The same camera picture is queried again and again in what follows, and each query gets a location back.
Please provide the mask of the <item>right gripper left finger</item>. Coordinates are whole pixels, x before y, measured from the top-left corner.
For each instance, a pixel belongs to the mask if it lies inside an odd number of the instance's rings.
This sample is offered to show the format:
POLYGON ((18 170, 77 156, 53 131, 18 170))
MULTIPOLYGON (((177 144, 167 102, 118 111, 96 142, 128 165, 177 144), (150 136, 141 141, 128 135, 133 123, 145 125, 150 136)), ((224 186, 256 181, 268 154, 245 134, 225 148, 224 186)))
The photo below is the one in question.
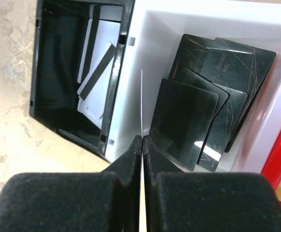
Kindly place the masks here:
POLYGON ((0 193, 0 232, 136 232, 142 138, 95 173, 21 173, 0 193))

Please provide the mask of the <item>black credit card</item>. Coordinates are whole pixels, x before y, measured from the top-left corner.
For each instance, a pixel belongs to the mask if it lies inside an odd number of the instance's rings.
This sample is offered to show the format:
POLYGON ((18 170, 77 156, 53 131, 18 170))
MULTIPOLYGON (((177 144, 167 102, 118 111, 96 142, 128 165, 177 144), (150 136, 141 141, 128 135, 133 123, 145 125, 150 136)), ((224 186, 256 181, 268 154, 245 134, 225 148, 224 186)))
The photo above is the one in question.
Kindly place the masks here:
MULTIPOLYGON (((140 71, 140 125, 141 136, 143 137, 143 70, 140 71)), ((145 187, 144 187, 144 168, 143 168, 143 153, 141 153, 141 176, 140 176, 140 224, 139 231, 146 232, 146 206, 145 206, 145 187)))

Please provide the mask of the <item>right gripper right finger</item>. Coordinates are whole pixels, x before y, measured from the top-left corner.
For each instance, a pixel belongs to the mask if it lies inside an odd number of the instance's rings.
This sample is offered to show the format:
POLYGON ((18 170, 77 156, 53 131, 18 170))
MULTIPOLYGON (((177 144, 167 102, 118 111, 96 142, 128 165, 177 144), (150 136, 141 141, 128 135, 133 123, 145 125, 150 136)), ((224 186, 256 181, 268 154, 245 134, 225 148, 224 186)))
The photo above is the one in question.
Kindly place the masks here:
POLYGON ((271 184, 253 173, 186 173, 142 141, 150 232, 281 232, 271 184))

